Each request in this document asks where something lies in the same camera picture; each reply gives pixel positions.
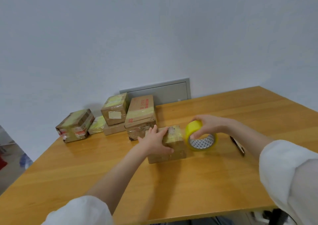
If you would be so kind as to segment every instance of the red object on floor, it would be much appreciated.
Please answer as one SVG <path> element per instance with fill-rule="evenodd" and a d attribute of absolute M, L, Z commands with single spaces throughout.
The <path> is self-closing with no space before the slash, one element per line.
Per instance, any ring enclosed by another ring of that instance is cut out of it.
<path fill-rule="evenodd" d="M 5 162 L 5 161 L 1 158 L 1 156 L 0 156 L 0 170 L 1 170 L 2 168 L 4 168 L 7 164 L 8 164 L 8 163 Z"/>

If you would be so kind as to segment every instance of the wood grain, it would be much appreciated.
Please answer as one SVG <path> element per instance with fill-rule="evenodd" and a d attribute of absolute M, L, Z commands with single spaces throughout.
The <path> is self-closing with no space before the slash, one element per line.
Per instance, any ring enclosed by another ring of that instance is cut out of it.
<path fill-rule="evenodd" d="M 180 125 L 196 114 L 237 119 L 275 139 L 318 152 L 318 113 L 261 87 L 157 106 L 158 126 Z M 40 224 L 51 211 L 83 195 L 136 144 L 125 132 L 64 144 L 59 138 L 0 197 L 0 224 Z M 149 224 L 274 207 L 258 164 L 242 157 L 227 135 L 207 152 L 148 164 L 129 183 L 116 224 Z"/>

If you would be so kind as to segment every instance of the roll of tape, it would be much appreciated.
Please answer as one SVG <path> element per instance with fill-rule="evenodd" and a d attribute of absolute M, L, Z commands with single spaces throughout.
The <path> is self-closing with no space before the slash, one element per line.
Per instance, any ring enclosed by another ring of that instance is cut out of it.
<path fill-rule="evenodd" d="M 185 127 L 185 143 L 193 151 L 206 151 L 217 142 L 217 134 L 209 134 L 208 137 L 204 139 L 190 139 L 190 136 L 200 130 L 202 126 L 200 120 L 195 120 Z"/>

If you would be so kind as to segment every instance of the white shirt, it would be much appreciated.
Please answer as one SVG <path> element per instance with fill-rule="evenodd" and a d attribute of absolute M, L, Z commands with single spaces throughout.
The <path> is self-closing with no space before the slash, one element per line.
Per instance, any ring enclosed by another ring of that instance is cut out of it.
<path fill-rule="evenodd" d="M 268 144 L 260 154 L 260 180 L 275 204 L 298 225 L 318 224 L 318 154 L 285 140 Z M 107 205 L 82 196 L 51 212 L 44 225 L 113 224 Z"/>

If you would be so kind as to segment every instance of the taped cardboard box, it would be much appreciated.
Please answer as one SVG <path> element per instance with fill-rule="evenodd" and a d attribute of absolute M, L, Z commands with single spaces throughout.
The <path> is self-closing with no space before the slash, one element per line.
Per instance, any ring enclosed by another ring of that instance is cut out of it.
<path fill-rule="evenodd" d="M 175 151 L 171 155 L 149 155 L 148 162 L 150 164 L 187 157 L 185 142 L 179 126 L 170 126 L 168 128 L 167 133 L 163 137 L 162 144 L 166 147 L 173 148 Z"/>
<path fill-rule="evenodd" d="M 107 99 L 101 113 L 107 122 L 107 125 L 125 122 L 127 111 L 129 107 L 129 98 L 127 93 L 111 96 Z"/>
<path fill-rule="evenodd" d="M 94 122 L 88 129 L 88 133 L 90 135 L 103 132 L 103 129 L 105 127 L 106 121 L 103 116 L 98 116 L 94 119 Z"/>
<path fill-rule="evenodd" d="M 112 126 L 108 126 L 107 124 L 105 124 L 104 126 L 104 134 L 105 135 L 111 135 L 111 134 L 115 134 L 118 132 L 122 132 L 125 131 L 125 123 L 120 123 L 120 124 L 116 124 L 116 125 L 112 125 Z"/>
<path fill-rule="evenodd" d="M 59 125 L 55 127 L 65 143 L 82 140 L 88 137 L 88 128 L 94 121 L 90 109 L 70 113 Z"/>
<path fill-rule="evenodd" d="M 125 128 L 130 140 L 137 140 L 137 137 L 145 137 L 150 127 L 156 124 L 154 99 L 152 95 L 145 95 L 131 99 Z"/>

